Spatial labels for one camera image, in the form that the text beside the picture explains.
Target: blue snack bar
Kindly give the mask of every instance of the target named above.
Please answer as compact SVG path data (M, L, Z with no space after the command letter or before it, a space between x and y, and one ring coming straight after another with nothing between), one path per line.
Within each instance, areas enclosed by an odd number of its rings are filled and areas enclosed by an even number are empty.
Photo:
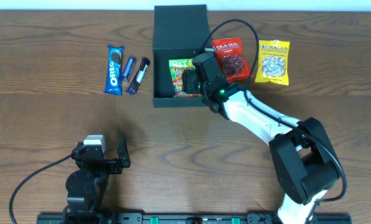
M137 75L134 76L133 81L131 82L129 88L126 89L127 93L129 93L130 95L134 95L137 93L138 86L140 86L141 81L143 80L144 75L147 72L149 64L150 62L148 58L143 57L143 59L141 59L140 68L137 71Z
M134 66L136 65L136 58L129 57L126 66L123 69L122 79L125 82L130 81L131 74L133 74Z
M110 57L108 59L104 93L122 95L121 65L124 47L112 47L110 45L107 45L107 47L110 50Z

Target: cable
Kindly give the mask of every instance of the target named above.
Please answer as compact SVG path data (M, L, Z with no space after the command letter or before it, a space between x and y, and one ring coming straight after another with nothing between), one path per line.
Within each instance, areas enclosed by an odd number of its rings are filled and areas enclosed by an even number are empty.
M63 162L63 161L66 161L67 159L69 159L69 158L71 158L71 156L72 156L72 154L71 155L68 155L68 156L66 156L66 157L64 157L64 158L62 158L62 159L60 159L59 161L57 161L57 162L53 162L52 164L50 164L50 165L47 165L47 166L45 166L45 167L43 167L43 168L40 168L40 169L38 169L37 171L35 171L35 172L33 172L33 173L31 173L31 175L29 175L29 176L27 176L18 186L17 186L17 188L15 189L15 191L12 193L12 195L11 195L11 199L10 199L10 204L9 204L9 213L10 213L10 218L11 218L11 221L12 221L12 223L13 224L17 224L17 220L16 220L16 218L15 218L15 216L14 216L14 212L13 212L13 209L12 209L12 205L14 204L14 199L15 199L15 197L16 197L16 195L17 195L17 193L18 193L18 191L19 191L19 189L29 180L29 179L31 179L33 176L35 176L36 174L38 174L38 173L40 173L40 172L42 172L43 170L46 170L46 169L48 169L48 168L50 168L50 167L52 167L52 166L55 166L55 165L57 165L57 164L59 164L59 163L61 163L61 162Z
M250 79L252 77L252 73L256 67L256 63L257 63L257 60L258 60L258 56L259 56L259 37L258 37L258 34L255 30L255 28L250 25L249 23L247 23L246 21L243 21L241 19L230 19L230 20L227 20L227 21L224 21L222 22L220 25L218 25L210 34L209 36L206 38L203 46L201 47L200 49L200 54L203 52L204 48L205 48L205 45L206 43L209 41L209 39L212 37L213 33L216 32L216 30L218 30L219 28L221 28L223 25L225 24L228 24L230 22L241 22L243 24L245 24L246 26L248 26L253 34L255 35L255 40L256 40L256 55L255 55L255 59L253 61L253 65L250 69L250 72L249 72L249 76L248 76L248 79L247 79L247 82L245 83L245 86L244 86L244 96L245 96L245 99L247 101L247 104L251 105L252 107L254 107L254 109L258 110L259 112L261 112L262 114L266 115L267 117L277 121L279 124L282 124L282 125L285 125L289 128L291 128L292 130L296 131L298 134L301 134L302 136L304 136L305 138L309 139L310 141L316 143L318 146L322 147L323 150L328 154L328 156L331 158L331 161L334 163L340 177L342 178L342 191L341 193L336 196L336 197L332 197L332 198L320 198L320 199L317 199L316 201L314 201L314 204L315 206L313 206L313 210L311 213L314 212L314 209L316 208L317 204L319 202L333 202L333 201L336 201L336 200L339 200L341 199L345 194L346 194L346 190L347 190L347 180L346 180L346 175L345 175L345 172L340 164L340 162L335 158L335 156L327 149L327 147L322 143L322 141L320 139L318 139L317 137L303 131L302 129L299 129L291 124L288 124L286 122L284 122L281 118L277 118L277 117L274 117L273 115L263 111L262 109L260 109L259 107L257 107L251 99L248 98L248 95L247 95L247 88L248 88L248 85L249 85L249 82L250 82Z

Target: red snack bag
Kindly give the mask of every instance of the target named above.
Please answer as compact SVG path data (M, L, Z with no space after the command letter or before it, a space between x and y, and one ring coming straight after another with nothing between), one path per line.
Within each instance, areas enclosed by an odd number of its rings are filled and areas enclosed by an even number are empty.
M243 57L242 41L239 37L212 41L218 65L228 82L246 79L250 68Z

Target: white label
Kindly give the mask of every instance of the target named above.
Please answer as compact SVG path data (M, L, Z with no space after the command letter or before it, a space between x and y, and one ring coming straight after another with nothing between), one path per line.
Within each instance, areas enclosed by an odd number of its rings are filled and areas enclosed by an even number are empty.
M140 71L140 72L138 73L138 75L137 75L137 82L138 82L138 83L141 83L141 80L143 80L143 78L144 78L144 74L146 73L147 68L148 68L148 65L146 65L146 66L144 67L144 70L143 70L143 71Z

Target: table surface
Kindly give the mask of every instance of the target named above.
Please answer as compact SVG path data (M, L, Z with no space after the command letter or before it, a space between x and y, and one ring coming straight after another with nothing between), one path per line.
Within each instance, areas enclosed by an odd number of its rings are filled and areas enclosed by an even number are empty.
M239 18L263 40L290 40L289 86L250 90L284 114L320 120L347 174L347 195L318 212L349 213L371 223L371 13L209 12L213 29ZM0 11L0 223L26 176L70 154L88 134L104 134L114 157L123 133L131 168L111 176L104 205L146 213L274 211L283 191L268 146L208 108L153 108L153 68L135 96L103 93L107 44L124 58L153 58L152 11ZM215 38L241 37L253 60L255 41L241 24ZM19 223L66 206L65 161L19 191ZM340 181L326 195L340 191Z

